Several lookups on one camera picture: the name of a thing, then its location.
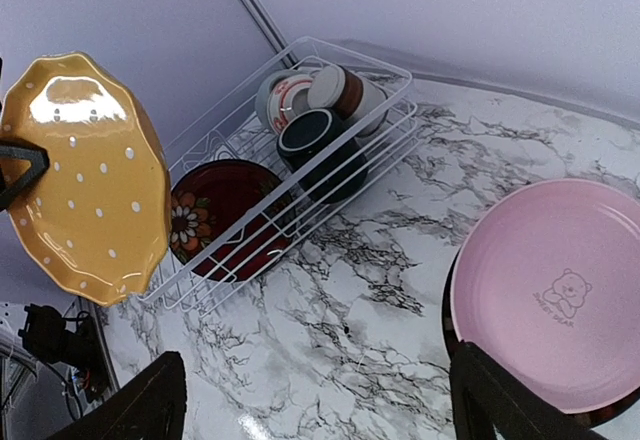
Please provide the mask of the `pink bear plate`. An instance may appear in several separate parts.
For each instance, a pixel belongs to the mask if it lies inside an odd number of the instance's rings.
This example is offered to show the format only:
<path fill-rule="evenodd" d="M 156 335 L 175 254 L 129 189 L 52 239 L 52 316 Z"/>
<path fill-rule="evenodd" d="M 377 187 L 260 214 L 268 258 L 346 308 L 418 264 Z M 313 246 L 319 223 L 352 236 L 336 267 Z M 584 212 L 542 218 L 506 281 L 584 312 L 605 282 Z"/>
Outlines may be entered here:
<path fill-rule="evenodd" d="M 577 414 L 639 386 L 639 203 L 583 179 L 538 182 L 493 206 L 451 281 L 457 337 Z"/>

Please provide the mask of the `dark red floral plate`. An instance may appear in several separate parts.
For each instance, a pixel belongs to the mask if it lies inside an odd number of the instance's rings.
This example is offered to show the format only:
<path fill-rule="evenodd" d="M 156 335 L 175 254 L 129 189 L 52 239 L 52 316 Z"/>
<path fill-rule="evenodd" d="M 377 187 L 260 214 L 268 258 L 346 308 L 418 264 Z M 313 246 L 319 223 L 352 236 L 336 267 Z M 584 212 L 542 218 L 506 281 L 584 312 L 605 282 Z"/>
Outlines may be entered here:
<path fill-rule="evenodd" d="M 281 184 L 266 167 L 240 159 L 207 162 L 171 191 L 170 248 L 187 264 Z M 292 243 L 296 217 L 289 192 L 281 195 L 192 269 L 213 281 L 244 281 Z"/>

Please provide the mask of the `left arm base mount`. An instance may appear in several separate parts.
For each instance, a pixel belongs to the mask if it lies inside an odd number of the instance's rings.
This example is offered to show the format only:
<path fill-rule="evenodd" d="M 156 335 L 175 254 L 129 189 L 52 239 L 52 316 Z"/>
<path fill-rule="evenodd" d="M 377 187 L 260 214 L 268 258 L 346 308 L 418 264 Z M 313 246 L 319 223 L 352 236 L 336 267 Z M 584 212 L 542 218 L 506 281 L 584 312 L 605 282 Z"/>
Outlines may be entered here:
<path fill-rule="evenodd" d="M 23 348 L 43 364 L 62 363 L 79 373 L 80 388 L 88 402 L 98 400 L 109 387 L 95 320 L 86 310 L 62 315 L 52 306 L 29 304 L 18 330 Z"/>

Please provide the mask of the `white red patterned bowl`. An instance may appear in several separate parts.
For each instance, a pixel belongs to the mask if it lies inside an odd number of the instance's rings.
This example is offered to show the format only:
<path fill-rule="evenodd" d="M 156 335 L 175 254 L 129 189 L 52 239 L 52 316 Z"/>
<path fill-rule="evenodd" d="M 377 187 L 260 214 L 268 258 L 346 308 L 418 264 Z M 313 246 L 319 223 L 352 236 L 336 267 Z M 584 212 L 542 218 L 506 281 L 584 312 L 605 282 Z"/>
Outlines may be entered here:
<path fill-rule="evenodd" d="M 310 109 L 311 74 L 286 69 L 269 74 L 260 84 L 254 102 L 261 123 L 280 134 L 297 116 Z"/>

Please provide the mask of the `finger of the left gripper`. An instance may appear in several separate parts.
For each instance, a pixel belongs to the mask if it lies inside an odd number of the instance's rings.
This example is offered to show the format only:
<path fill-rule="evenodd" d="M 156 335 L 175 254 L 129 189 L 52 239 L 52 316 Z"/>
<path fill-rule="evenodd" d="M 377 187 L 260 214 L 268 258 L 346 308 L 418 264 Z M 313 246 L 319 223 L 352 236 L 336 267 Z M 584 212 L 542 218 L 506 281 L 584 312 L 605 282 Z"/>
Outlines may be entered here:
<path fill-rule="evenodd" d="M 7 210 L 28 192 L 49 169 L 42 147 L 25 142 L 1 142 L 1 210 Z"/>

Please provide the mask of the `aluminium front rail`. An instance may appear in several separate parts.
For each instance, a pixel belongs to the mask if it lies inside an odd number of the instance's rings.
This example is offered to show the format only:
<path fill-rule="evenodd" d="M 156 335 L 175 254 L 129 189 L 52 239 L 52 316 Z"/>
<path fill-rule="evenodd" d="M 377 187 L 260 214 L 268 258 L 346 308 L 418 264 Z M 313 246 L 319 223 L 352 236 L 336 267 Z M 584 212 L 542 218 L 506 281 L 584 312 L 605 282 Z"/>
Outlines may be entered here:
<path fill-rule="evenodd" d="M 88 316 L 104 371 L 96 380 L 87 373 L 57 363 L 50 367 L 31 356 L 17 332 L 26 321 L 20 304 L 1 304 L 1 437 L 44 439 L 92 412 L 120 389 L 107 348 L 103 325 L 106 314 L 84 299 L 62 311 L 66 327 L 77 332 Z"/>

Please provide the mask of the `black rimmed cream plate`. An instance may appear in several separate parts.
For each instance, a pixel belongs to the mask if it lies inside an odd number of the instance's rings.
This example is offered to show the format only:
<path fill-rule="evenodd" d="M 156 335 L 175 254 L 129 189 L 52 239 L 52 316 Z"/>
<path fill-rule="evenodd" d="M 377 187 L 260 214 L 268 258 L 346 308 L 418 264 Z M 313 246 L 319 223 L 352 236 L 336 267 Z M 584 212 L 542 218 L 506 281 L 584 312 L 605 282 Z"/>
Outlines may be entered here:
<path fill-rule="evenodd" d="M 456 266 L 458 255 L 454 256 L 454 260 L 450 266 L 447 274 L 445 287 L 443 291 L 443 301 L 441 306 L 441 325 L 442 335 L 446 347 L 446 351 L 450 360 L 455 356 L 456 350 L 460 345 L 460 339 L 458 338 L 452 319 L 451 313 L 451 283 L 453 278 L 454 269 Z M 631 394 L 627 395 L 623 399 L 616 401 L 605 407 L 588 411 L 580 414 L 568 414 L 568 417 L 572 418 L 576 423 L 583 427 L 593 429 L 604 423 L 607 423 L 616 417 L 622 415 L 631 407 L 639 404 L 639 389 L 634 390 Z"/>

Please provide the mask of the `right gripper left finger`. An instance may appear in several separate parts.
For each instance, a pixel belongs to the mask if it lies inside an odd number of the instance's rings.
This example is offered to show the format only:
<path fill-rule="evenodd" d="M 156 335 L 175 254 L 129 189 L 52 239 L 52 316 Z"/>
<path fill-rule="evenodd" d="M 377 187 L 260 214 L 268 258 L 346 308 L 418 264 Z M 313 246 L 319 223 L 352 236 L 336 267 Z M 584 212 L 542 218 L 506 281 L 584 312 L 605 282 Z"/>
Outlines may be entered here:
<path fill-rule="evenodd" d="M 184 362 L 178 352 L 166 351 L 103 405 L 51 438 L 181 440 L 185 417 Z"/>

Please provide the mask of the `cream brown cup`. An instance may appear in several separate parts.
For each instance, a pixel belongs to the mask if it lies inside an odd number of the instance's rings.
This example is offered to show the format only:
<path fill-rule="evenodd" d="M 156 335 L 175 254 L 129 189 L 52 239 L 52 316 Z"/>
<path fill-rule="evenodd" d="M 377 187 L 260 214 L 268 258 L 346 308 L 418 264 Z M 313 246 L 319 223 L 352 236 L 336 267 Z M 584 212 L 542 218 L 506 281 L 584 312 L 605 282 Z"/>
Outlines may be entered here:
<path fill-rule="evenodd" d="M 332 110 L 346 128 L 368 117 L 387 98 L 386 92 L 369 79 L 335 64 L 313 76 L 307 93 L 311 109 Z"/>

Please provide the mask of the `yellow polka dot plate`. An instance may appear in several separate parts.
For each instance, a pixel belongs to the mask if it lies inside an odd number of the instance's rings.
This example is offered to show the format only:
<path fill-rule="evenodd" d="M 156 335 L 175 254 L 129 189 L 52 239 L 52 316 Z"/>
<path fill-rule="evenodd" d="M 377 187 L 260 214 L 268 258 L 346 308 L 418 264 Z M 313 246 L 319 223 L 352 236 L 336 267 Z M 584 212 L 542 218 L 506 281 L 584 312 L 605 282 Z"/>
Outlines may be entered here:
<path fill-rule="evenodd" d="M 145 292 L 168 249 L 170 176 L 133 93 L 82 52 L 38 58 L 6 95 L 1 139 L 49 157 L 7 209 L 27 254 L 102 306 Z"/>

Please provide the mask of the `left aluminium frame post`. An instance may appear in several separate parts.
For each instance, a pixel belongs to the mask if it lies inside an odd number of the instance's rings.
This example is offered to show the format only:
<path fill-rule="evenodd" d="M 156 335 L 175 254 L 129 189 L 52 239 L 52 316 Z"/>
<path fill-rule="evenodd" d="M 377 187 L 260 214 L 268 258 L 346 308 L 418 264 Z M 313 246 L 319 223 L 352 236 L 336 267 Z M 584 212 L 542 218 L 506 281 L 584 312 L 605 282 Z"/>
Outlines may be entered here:
<path fill-rule="evenodd" d="M 239 0 L 262 36 L 275 53 L 283 51 L 288 42 L 260 0 Z"/>

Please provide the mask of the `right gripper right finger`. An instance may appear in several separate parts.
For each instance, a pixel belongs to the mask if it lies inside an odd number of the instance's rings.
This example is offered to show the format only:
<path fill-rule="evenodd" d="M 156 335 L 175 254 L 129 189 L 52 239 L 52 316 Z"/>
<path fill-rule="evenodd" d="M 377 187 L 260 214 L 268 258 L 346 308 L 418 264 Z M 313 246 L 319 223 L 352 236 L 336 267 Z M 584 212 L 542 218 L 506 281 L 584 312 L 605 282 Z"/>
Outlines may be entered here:
<path fill-rule="evenodd" d="M 600 439 L 610 408 L 565 414 L 528 389 L 472 342 L 452 356 L 450 389 L 458 439 Z"/>

